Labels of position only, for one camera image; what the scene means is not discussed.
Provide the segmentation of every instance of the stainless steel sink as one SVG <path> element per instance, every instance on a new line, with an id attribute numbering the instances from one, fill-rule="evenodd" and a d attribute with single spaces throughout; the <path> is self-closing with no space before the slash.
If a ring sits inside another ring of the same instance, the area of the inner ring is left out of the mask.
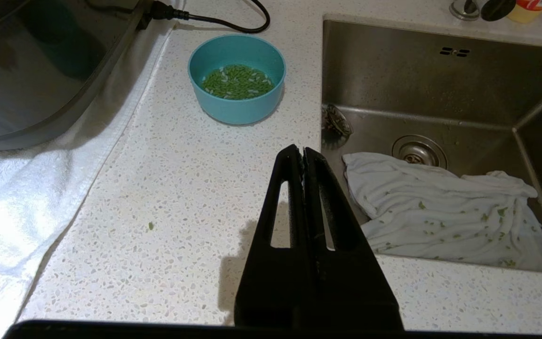
<path id="1" fill-rule="evenodd" d="M 542 47 L 325 21 L 323 105 L 352 127 L 337 137 L 323 120 L 322 154 L 345 192 L 353 152 L 458 176 L 503 170 L 537 189 L 542 223 Z"/>

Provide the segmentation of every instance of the white countertop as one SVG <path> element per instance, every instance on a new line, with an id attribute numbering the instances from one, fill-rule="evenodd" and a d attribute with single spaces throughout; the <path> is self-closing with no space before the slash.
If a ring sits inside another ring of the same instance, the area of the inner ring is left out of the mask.
<path id="1" fill-rule="evenodd" d="M 277 152 L 320 147 L 324 18 L 542 45 L 542 17 L 529 25 L 463 22 L 449 14 L 449 0 L 263 3 L 271 27 L 260 37 L 288 66 L 277 111 L 246 127 L 209 118 L 187 60 L 228 30 L 183 22 L 20 320 L 230 323 Z M 262 22 L 245 1 L 189 0 L 186 9 L 243 26 Z M 407 330 L 542 333 L 542 273 L 377 257 Z"/>

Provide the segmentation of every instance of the white cloth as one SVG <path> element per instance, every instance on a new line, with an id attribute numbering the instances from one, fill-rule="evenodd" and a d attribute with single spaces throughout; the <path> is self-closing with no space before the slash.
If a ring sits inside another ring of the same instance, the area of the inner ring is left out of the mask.
<path id="1" fill-rule="evenodd" d="M 378 153 L 343 160 L 376 253 L 542 272 L 542 227 L 526 204 L 536 191 L 523 180 L 503 171 L 458 178 Z"/>
<path id="2" fill-rule="evenodd" d="M 183 2 L 174 5 L 183 8 Z M 174 22 L 138 32 L 102 91 L 51 142 L 0 152 L 0 337 L 13 324 L 45 252 L 69 225 L 127 126 Z"/>

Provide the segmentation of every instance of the bowl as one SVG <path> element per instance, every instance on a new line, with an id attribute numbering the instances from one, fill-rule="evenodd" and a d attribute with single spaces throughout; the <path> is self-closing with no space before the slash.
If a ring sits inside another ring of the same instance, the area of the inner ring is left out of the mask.
<path id="1" fill-rule="evenodd" d="M 242 64 L 263 71 L 275 87 L 255 98 L 231 100 L 215 97 L 202 87 L 213 70 Z M 255 36 L 230 34 L 200 45 L 191 54 L 188 72 L 198 103 L 213 118 L 226 124 L 245 125 L 260 121 L 277 107 L 284 88 L 286 63 L 273 45 Z"/>

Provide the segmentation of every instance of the bottle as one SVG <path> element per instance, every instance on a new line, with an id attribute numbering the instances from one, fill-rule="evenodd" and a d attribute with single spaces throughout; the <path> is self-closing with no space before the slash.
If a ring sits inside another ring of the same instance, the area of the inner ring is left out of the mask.
<path id="1" fill-rule="evenodd" d="M 542 0 L 516 0 L 516 6 L 507 17 L 520 24 L 528 24 L 541 12 Z"/>

